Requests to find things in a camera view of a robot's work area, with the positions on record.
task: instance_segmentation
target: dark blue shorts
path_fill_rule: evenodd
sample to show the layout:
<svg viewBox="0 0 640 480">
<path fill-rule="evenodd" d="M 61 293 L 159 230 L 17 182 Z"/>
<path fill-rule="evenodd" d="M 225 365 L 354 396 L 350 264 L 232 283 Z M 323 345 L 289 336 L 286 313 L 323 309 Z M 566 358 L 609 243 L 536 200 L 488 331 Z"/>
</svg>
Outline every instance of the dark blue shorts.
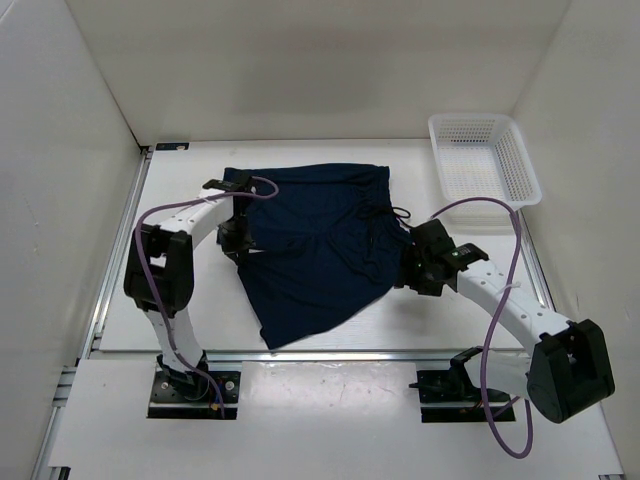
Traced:
<svg viewBox="0 0 640 480">
<path fill-rule="evenodd" d="M 246 171 L 280 188 L 274 199 L 249 205 L 249 229 L 260 251 L 238 266 L 269 349 L 326 332 L 389 291 L 411 239 L 389 211 L 388 167 Z M 237 172 L 227 168 L 225 180 Z M 258 193 L 270 189 L 259 185 Z"/>
</svg>

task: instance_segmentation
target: navy blue garment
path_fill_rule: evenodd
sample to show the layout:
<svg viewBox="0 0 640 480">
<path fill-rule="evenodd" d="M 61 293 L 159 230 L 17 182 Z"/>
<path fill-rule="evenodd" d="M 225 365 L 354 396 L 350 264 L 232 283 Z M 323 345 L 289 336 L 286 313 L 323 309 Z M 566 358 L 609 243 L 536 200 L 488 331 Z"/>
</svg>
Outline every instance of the navy blue garment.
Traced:
<svg viewBox="0 0 640 480">
<path fill-rule="evenodd" d="M 233 181 L 238 170 L 225 169 Z M 326 332 L 393 286 L 409 233 L 390 211 L 389 168 L 247 170 L 280 194 L 247 208 L 255 249 L 238 274 L 269 349 Z M 258 186 L 259 194 L 271 187 Z"/>
</svg>

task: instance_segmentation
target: drawstring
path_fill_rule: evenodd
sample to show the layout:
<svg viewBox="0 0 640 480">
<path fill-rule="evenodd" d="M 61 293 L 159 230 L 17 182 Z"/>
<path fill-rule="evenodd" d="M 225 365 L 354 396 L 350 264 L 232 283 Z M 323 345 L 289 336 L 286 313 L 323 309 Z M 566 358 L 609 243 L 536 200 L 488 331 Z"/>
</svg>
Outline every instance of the drawstring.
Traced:
<svg viewBox="0 0 640 480">
<path fill-rule="evenodd" d="M 379 215 L 393 215 L 406 228 L 411 228 L 405 220 L 411 218 L 411 212 L 406 208 L 392 207 L 389 205 L 365 205 L 358 209 L 356 217 L 360 220 L 367 221 L 367 229 L 369 230 L 369 246 L 373 245 L 373 219 Z"/>
</svg>

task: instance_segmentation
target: white wall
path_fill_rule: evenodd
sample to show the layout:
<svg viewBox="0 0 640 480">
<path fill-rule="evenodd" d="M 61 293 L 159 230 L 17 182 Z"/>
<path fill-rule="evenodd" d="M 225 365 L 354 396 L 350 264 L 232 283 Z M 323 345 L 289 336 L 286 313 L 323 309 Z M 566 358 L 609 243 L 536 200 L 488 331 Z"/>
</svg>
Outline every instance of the white wall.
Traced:
<svg viewBox="0 0 640 480">
<path fill-rule="evenodd" d="M 568 0 L 67 0 L 142 144 L 510 113 Z"/>
<path fill-rule="evenodd" d="M 63 0 L 0 0 L 0 478 L 29 478 L 139 153 Z"/>
<path fill-rule="evenodd" d="M 605 414 L 640 478 L 640 2 L 573 0 L 515 116 L 544 189 L 536 248 L 560 310 L 605 330 Z"/>
</svg>

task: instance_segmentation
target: white plastic basket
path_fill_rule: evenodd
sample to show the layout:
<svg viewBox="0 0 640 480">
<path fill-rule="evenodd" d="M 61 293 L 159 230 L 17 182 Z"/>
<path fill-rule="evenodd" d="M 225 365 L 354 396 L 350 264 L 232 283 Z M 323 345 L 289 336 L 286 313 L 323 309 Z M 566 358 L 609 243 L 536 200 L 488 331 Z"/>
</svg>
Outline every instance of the white plastic basket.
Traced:
<svg viewBox="0 0 640 480">
<path fill-rule="evenodd" d="M 503 200 L 514 210 L 542 199 L 538 179 L 515 121 L 506 115 L 442 114 L 429 118 L 429 132 L 444 197 Z M 504 225 L 499 205 L 469 203 L 449 210 L 466 225 Z"/>
</svg>

